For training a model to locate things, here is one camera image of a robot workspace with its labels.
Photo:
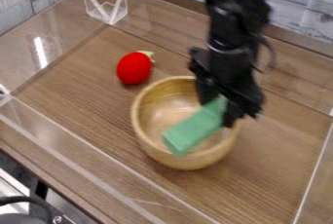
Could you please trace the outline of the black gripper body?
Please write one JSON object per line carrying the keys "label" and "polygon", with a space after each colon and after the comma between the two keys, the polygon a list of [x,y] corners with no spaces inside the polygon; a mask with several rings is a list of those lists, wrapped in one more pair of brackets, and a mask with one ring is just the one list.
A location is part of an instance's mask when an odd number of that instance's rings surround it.
{"label": "black gripper body", "polygon": [[246,44],[229,50],[218,49],[214,45],[206,50],[191,48],[189,69],[197,81],[214,81],[219,95],[226,99],[257,95],[261,98],[262,111],[265,97],[254,78],[258,50],[258,44]]}

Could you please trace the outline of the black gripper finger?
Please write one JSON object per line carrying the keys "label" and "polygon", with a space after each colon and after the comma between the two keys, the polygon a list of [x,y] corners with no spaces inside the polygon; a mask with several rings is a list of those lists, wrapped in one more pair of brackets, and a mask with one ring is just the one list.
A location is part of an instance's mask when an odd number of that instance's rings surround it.
{"label": "black gripper finger", "polygon": [[202,105],[211,102],[219,97],[219,92],[215,87],[215,83],[211,80],[198,80],[197,81],[197,93],[199,98],[199,103]]}
{"label": "black gripper finger", "polygon": [[227,99],[226,110],[222,113],[222,123],[231,128],[235,122],[246,115],[256,118],[261,113],[261,98],[254,95],[250,97],[234,97]]}

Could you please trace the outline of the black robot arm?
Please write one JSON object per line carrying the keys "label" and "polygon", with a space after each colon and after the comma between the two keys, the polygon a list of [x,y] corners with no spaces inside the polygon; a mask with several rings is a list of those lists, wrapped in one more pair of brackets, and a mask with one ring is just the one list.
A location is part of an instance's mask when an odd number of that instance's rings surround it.
{"label": "black robot arm", "polygon": [[222,125],[233,127],[262,111],[264,93],[254,78],[262,29],[270,8],[265,0],[205,0],[210,16],[207,47],[190,50],[189,68],[197,77],[199,102],[227,98]]}

